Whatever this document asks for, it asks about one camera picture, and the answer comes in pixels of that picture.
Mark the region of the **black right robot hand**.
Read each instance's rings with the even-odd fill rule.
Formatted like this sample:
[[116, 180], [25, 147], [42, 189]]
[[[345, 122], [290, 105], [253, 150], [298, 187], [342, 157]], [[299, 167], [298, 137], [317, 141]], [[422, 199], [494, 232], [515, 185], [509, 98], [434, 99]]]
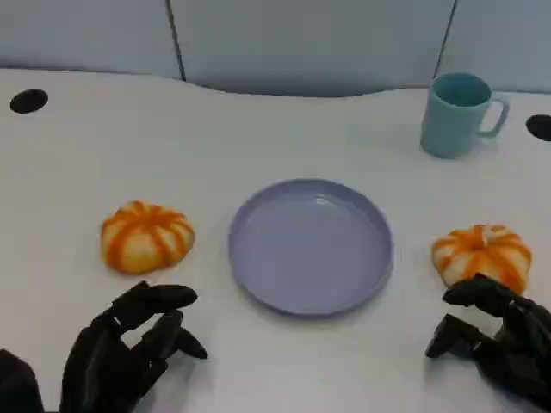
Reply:
[[436, 359], [451, 353], [470, 359], [494, 385], [550, 411], [550, 312], [480, 273], [449, 287], [443, 301], [473, 305], [502, 324], [495, 336], [487, 336], [447, 314], [425, 356]]

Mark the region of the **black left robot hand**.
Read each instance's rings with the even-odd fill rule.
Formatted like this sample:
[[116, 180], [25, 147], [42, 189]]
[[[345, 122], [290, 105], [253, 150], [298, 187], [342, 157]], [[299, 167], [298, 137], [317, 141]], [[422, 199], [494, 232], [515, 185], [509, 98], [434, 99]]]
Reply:
[[207, 350], [182, 327], [181, 309], [197, 300], [181, 285], [141, 281], [83, 328], [62, 378], [62, 412], [131, 412], [181, 352], [205, 360]]

